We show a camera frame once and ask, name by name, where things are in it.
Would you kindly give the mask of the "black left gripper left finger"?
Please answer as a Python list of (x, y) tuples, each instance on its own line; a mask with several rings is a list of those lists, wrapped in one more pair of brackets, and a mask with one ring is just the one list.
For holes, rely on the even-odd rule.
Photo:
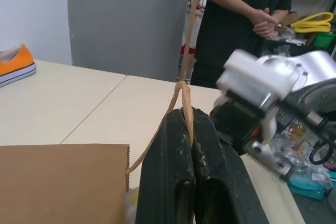
[(183, 111), (175, 109), (142, 162), (136, 223), (192, 223), (195, 183)]

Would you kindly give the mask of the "person's right hand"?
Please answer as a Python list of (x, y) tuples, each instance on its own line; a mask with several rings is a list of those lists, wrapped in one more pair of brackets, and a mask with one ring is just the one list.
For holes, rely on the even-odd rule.
[(275, 18), (271, 17), (269, 14), (261, 9), (252, 9), (248, 15), (249, 20), (255, 26), (263, 22), (268, 22), (270, 24), (277, 25), (278, 22)]

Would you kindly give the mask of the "person's left hand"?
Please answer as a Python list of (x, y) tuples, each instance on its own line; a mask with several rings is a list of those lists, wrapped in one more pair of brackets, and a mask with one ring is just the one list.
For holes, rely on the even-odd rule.
[(269, 22), (262, 22), (254, 26), (253, 31), (263, 38), (271, 39), (275, 36), (275, 25)]

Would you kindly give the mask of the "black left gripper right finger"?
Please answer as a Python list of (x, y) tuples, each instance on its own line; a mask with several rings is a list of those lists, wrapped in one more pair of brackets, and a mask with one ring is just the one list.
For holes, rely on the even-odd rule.
[(218, 138), (209, 115), (193, 111), (196, 223), (268, 223), (242, 159)]

